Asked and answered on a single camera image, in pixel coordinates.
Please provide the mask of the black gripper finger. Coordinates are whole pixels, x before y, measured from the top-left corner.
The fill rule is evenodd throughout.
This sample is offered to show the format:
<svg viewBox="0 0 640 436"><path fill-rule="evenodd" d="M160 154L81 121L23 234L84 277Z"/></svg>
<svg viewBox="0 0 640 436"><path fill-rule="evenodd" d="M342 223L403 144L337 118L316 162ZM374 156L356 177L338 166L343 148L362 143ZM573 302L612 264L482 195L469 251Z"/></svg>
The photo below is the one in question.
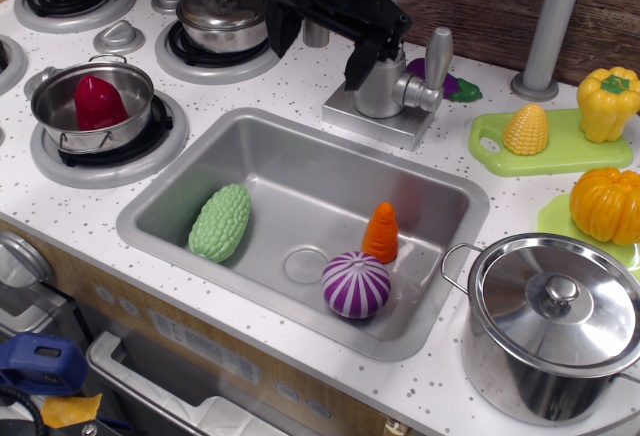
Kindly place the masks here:
<svg viewBox="0 0 640 436"><path fill-rule="evenodd" d="M283 5L268 3L265 23L271 49L282 58L299 35L303 14L300 3Z"/></svg>
<svg viewBox="0 0 640 436"><path fill-rule="evenodd" d="M344 76L345 90L354 91L360 88L377 61L385 61L389 51L384 45L374 41L356 42L351 56L348 58Z"/></svg>

